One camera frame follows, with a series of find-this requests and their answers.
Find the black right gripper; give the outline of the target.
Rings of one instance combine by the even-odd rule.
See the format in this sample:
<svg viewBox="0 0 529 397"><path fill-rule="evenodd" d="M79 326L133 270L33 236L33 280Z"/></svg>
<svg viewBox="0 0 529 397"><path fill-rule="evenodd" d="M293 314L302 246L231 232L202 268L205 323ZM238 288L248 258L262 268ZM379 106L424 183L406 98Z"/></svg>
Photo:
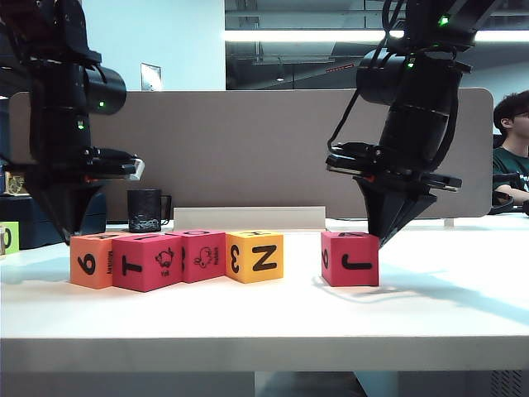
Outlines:
<svg viewBox="0 0 529 397"><path fill-rule="evenodd" d="M383 189L458 191L461 179L435 172L446 153L444 148L411 154L374 144L337 144L328 147L326 169L350 175L359 185L365 201L369 234L379 239L379 247L382 248L436 202L433 194L407 199L388 231L384 219L386 196Z"/></svg>

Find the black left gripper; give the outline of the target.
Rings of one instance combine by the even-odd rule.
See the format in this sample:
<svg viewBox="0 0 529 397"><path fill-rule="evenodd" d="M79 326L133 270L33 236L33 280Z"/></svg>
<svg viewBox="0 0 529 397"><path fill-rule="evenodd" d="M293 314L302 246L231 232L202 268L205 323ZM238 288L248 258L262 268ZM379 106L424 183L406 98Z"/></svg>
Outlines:
<svg viewBox="0 0 529 397"><path fill-rule="evenodd" d="M125 151L85 146L64 159L36 163L26 168L26 188L55 226L64 243L72 237L104 232L106 196L98 189L68 192L61 183L89 183L96 180L139 179L139 157Z"/></svg>

